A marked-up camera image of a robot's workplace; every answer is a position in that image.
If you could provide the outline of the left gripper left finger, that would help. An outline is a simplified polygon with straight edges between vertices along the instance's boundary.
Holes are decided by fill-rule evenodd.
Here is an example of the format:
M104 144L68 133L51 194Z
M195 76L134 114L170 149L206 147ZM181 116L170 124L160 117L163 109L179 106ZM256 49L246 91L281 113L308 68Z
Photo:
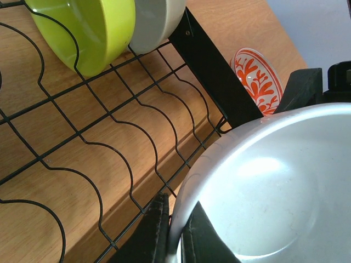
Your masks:
M168 228L168 194L158 193L130 238L109 261L165 262Z

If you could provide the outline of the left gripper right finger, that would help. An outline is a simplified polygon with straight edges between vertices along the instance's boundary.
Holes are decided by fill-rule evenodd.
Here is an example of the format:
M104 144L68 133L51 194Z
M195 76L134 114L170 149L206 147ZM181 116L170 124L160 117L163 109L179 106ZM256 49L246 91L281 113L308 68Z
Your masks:
M182 262L239 262L197 203L181 235Z

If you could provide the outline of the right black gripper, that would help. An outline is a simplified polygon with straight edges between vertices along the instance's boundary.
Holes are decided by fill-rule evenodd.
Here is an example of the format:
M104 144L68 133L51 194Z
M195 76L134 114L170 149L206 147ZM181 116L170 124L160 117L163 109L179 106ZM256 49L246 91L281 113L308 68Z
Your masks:
M350 61L342 61L329 67L324 93L322 68L293 71L275 113L320 104L323 98L324 102L350 102L350 65Z

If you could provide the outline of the orange patterned white bowl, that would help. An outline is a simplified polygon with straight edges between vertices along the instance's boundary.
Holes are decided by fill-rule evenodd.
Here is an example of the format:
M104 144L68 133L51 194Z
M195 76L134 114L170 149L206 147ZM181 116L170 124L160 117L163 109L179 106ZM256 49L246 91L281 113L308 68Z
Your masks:
M252 48L239 49L230 67L264 116L272 115L284 93L281 80L271 63Z

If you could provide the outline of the cream beige bowl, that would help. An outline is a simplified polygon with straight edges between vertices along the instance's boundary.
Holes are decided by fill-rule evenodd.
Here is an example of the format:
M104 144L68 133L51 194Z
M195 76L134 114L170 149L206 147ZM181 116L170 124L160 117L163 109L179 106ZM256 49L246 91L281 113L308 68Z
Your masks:
M129 49L146 54L156 49L179 25L185 0L135 1L136 22Z

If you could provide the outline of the lime green bowl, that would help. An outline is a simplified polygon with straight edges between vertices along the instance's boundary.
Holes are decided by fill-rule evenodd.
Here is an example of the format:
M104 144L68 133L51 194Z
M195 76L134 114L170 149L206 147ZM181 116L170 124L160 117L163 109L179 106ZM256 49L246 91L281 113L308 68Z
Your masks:
M135 26L134 1L26 1L41 35L73 71L93 77L126 49Z

